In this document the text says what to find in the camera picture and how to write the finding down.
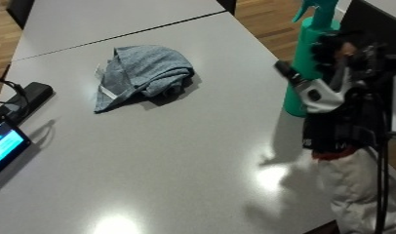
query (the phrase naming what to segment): crumpled cloth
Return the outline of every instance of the crumpled cloth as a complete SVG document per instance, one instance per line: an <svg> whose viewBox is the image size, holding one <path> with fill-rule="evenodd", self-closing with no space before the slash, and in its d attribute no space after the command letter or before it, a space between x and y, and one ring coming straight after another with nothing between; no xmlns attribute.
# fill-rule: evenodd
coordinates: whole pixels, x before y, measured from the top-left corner
<svg viewBox="0 0 396 234"><path fill-rule="evenodd" d="M116 48L98 86L94 112L101 113L134 94L177 94L194 69L182 54L161 46Z"/></svg>

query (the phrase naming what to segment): table surface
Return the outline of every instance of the table surface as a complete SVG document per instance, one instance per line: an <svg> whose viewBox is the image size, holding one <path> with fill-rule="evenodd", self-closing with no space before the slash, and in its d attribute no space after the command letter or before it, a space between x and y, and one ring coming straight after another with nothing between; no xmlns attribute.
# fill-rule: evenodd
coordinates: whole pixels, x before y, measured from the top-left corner
<svg viewBox="0 0 396 234"><path fill-rule="evenodd" d="M37 0L13 60L222 11L216 0Z"/></svg>
<svg viewBox="0 0 396 234"><path fill-rule="evenodd" d="M97 64L133 45L178 50L193 84L96 115ZM0 233L286 234L329 222L274 62L228 13L13 62L9 80L57 94L22 124L40 152L0 188Z"/></svg>

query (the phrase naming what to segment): white cloth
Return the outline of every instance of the white cloth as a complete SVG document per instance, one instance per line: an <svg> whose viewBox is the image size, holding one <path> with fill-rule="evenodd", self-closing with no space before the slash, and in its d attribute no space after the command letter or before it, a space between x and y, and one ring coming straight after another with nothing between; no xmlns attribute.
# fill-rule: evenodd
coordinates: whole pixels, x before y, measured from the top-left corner
<svg viewBox="0 0 396 234"><path fill-rule="evenodd" d="M330 208L336 213L342 234L374 233L377 213L377 162L376 153L360 149L345 158L318 162L324 189L330 196ZM389 199L385 229L396 234L396 180L389 178Z"/></svg>

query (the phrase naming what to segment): tablet screen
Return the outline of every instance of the tablet screen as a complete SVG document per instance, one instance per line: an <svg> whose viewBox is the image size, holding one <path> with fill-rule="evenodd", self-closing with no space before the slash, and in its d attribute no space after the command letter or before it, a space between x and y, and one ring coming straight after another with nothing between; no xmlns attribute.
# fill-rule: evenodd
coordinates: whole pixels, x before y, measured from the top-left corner
<svg viewBox="0 0 396 234"><path fill-rule="evenodd" d="M1 122L0 124L0 162L12 153L12 151L24 142L24 138L20 136L16 130L10 126Z"/></svg>

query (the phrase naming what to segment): spray bottle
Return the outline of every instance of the spray bottle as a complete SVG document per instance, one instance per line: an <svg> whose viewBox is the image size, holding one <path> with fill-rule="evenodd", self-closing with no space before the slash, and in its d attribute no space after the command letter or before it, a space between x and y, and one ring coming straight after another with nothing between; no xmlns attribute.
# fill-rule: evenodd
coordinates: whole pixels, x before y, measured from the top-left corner
<svg viewBox="0 0 396 234"><path fill-rule="evenodd" d="M334 9L338 0L304 0L301 9L293 21L297 21L310 7L316 8L314 16L304 19L298 37L298 45L292 66L309 80L321 78L321 73L316 71L312 45L317 42L321 34L340 29L340 22L333 20ZM294 116L305 117L306 112L293 88L288 86L284 100L286 112Z"/></svg>

